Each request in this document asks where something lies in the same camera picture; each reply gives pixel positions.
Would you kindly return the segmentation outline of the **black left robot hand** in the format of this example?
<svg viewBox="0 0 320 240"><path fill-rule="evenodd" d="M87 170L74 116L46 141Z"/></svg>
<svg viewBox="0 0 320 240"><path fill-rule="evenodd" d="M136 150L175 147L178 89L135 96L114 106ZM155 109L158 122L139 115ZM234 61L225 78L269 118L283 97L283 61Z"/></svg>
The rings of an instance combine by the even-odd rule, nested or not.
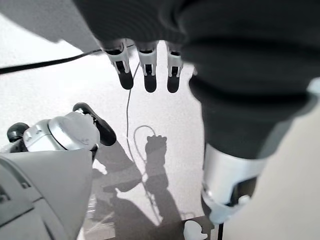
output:
<svg viewBox="0 0 320 240"><path fill-rule="evenodd" d="M165 40L194 65L205 153L201 200L222 224L246 204L293 119L316 103L320 75L317 0L77 0L104 49Z"/></svg>

